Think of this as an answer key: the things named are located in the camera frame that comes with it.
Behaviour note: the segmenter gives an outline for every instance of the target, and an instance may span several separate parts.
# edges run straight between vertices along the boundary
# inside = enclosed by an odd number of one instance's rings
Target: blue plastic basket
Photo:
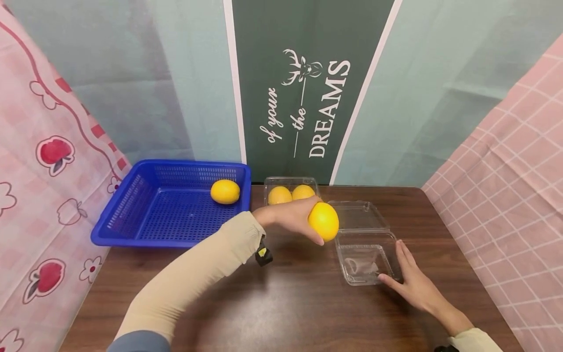
[[[211,186],[221,179],[239,185],[236,203],[211,199]],[[98,246],[190,248],[249,210],[250,190],[250,168],[244,164],[140,161],[105,207],[91,239]]]

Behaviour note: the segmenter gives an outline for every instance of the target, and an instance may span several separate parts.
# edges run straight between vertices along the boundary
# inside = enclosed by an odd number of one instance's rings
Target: beige arm sleeve
[[[478,328],[461,332],[448,340],[459,352],[502,352],[489,334]]]
[[[219,231],[175,259],[133,299],[115,340],[138,330],[172,341],[174,327],[188,304],[209,286],[232,274],[258,249],[264,229],[243,212]]]

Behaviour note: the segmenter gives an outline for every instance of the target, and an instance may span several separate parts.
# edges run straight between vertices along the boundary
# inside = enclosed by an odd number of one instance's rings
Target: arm
[[[419,310],[432,314],[446,329],[450,343],[460,352],[502,352],[485,332],[475,328],[460,310],[442,296],[436,286],[418,268],[413,255],[402,240],[396,242],[396,253],[404,284],[385,274],[379,279]]]
[[[187,306],[209,286],[232,274],[256,252],[263,227],[276,223],[317,244],[307,216],[318,197],[243,212],[158,273],[131,302],[108,352],[167,352]]]

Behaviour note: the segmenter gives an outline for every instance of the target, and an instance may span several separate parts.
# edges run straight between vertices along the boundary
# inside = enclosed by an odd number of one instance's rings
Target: pink checkered curtain
[[[55,351],[129,164],[0,1],[0,351]]]
[[[423,187],[528,351],[563,346],[563,35]]]

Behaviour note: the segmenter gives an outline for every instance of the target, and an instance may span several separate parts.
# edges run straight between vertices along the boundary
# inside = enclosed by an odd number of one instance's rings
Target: green banner
[[[225,0],[252,181],[330,183],[397,10],[394,0]]]

